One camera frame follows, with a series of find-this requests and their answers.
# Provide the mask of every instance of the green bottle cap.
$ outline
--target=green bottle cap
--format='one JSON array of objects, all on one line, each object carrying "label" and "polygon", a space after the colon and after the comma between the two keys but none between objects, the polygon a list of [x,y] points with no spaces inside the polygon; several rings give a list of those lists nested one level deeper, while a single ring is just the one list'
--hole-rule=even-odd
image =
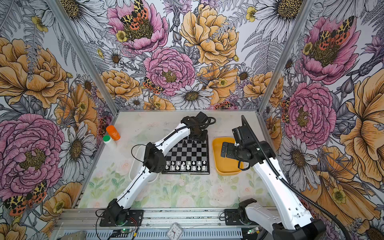
[{"label": "green bottle cap", "polygon": [[103,141],[104,141],[104,142],[108,142],[109,140],[111,140],[111,137],[110,137],[109,135],[105,135],[105,136],[103,137]]}]

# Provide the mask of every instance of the white bottle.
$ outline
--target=white bottle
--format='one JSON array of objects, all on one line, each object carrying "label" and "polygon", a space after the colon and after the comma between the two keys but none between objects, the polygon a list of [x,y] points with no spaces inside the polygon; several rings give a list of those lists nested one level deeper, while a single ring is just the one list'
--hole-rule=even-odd
[{"label": "white bottle", "polygon": [[103,141],[106,146],[108,146],[110,149],[116,149],[117,145],[116,142],[113,141],[113,139],[109,135],[105,135],[103,137]]}]

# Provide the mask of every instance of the yellow tray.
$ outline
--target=yellow tray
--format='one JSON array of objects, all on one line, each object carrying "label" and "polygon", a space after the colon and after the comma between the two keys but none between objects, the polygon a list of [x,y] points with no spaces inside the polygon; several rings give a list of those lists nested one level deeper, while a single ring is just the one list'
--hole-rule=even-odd
[{"label": "yellow tray", "polygon": [[216,171],[221,176],[236,175],[241,172],[241,170],[237,167],[238,161],[232,158],[220,156],[223,142],[235,143],[235,139],[232,137],[218,137],[212,141]]}]

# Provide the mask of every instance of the daisy center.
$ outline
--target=daisy center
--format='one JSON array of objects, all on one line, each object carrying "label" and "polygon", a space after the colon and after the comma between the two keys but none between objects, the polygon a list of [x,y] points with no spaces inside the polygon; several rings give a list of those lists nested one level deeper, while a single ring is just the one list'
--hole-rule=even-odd
[{"label": "daisy center", "polygon": [[119,63],[119,62],[120,62],[120,57],[119,57],[118,55],[113,55],[113,56],[112,56],[112,61],[113,61],[114,63]]},{"label": "daisy center", "polygon": [[176,75],[172,71],[168,71],[168,72],[163,71],[161,74],[163,77],[166,78],[167,83],[176,82]]},{"label": "daisy center", "polygon": [[378,230],[375,227],[370,227],[367,230],[367,235],[368,235],[369,239],[372,239],[372,240],[382,240],[382,239],[384,239],[384,235],[381,233],[380,230]]},{"label": "daisy center", "polygon": [[305,166],[305,158],[299,150],[293,150],[292,151],[292,159],[295,162],[297,167],[304,167]]},{"label": "daisy center", "polygon": [[40,169],[42,164],[45,162],[45,158],[45,153],[42,150],[36,148],[33,151],[25,152],[25,161],[21,162],[19,165],[24,169],[28,169],[29,167]]},{"label": "daisy center", "polygon": [[132,30],[129,25],[124,27],[124,32],[126,33],[126,37],[128,40],[135,40],[140,38],[151,38],[153,34],[153,27],[149,23],[148,19],[144,19],[142,23],[140,23],[140,27],[137,30]]},{"label": "daisy center", "polygon": [[79,15],[79,6],[74,0],[60,0],[65,12],[70,18],[77,17]]},{"label": "daisy center", "polygon": [[277,13],[284,18],[295,18],[300,11],[303,0],[281,0]]},{"label": "daisy center", "polygon": [[307,125],[309,122],[308,115],[308,112],[304,112],[303,107],[299,109],[299,116],[296,118],[296,120],[300,127],[305,127]]},{"label": "daisy center", "polygon": [[85,89],[87,89],[88,91],[90,91],[92,89],[92,84],[90,82],[85,82],[84,83],[84,87]]},{"label": "daisy center", "polygon": [[241,73],[239,77],[240,77],[240,80],[243,81],[243,80],[247,79],[248,73]]},{"label": "daisy center", "polygon": [[72,159],[78,159],[81,155],[81,151],[83,149],[83,144],[80,140],[73,141],[73,144],[71,146],[71,158]]},{"label": "daisy center", "polygon": [[190,92],[190,93],[187,93],[185,95],[185,99],[187,101],[194,101],[194,100],[197,100],[197,98],[199,97],[199,94],[198,92]]}]

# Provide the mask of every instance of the floral wallpaper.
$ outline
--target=floral wallpaper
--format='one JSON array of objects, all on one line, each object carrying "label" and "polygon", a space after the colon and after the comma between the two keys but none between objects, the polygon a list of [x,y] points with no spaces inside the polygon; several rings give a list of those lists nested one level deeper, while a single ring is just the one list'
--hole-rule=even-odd
[{"label": "floral wallpaper", "polygon": [[0,237],[47,240],[112,115],[47,4],[0,2]]},{"label": "floral wallpaper", "polygon": [[[116,105],[128,110],[256,109],[303,1],[61,2]],[[36,12],[60,35],[49,10]]]},{"label": "floral wallpaper", "polygon": [[[281,73],[282,94],[263,112],[290,184],[354,240],[384,238],[383,10],[381,0],[317,1]],[[303,203],[325,221],[326,239],[345,239]]]}]

